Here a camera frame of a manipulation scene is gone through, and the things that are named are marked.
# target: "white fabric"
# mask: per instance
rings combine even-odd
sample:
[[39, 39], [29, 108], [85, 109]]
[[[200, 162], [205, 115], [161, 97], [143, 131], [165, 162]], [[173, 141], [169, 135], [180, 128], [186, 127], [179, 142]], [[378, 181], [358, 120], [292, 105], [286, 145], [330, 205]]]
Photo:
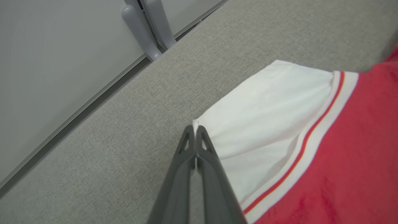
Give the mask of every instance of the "white fabric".
[[240, 203], [286, 164], [332, 79], [331, 72], [275, 61], [194, 120], [207, 129]]

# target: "gray upholstered cushion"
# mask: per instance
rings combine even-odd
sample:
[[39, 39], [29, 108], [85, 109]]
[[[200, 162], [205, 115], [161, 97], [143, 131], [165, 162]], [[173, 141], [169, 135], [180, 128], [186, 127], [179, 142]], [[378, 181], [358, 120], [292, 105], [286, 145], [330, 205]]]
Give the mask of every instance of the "gray upholstered cushion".
[[276, 59], [368, 70], [396, 40], [397, 12], [397, 0], [229, 1], [5, 195], [0, 223], [145, 223], [192, 119]]

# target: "red garment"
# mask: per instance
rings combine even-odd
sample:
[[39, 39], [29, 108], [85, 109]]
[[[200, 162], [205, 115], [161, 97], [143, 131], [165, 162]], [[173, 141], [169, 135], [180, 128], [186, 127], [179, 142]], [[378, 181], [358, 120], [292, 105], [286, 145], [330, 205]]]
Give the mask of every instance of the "red garment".
[[359, 74], [307, 170], [255, 223], [398, 223], [398, 45]]

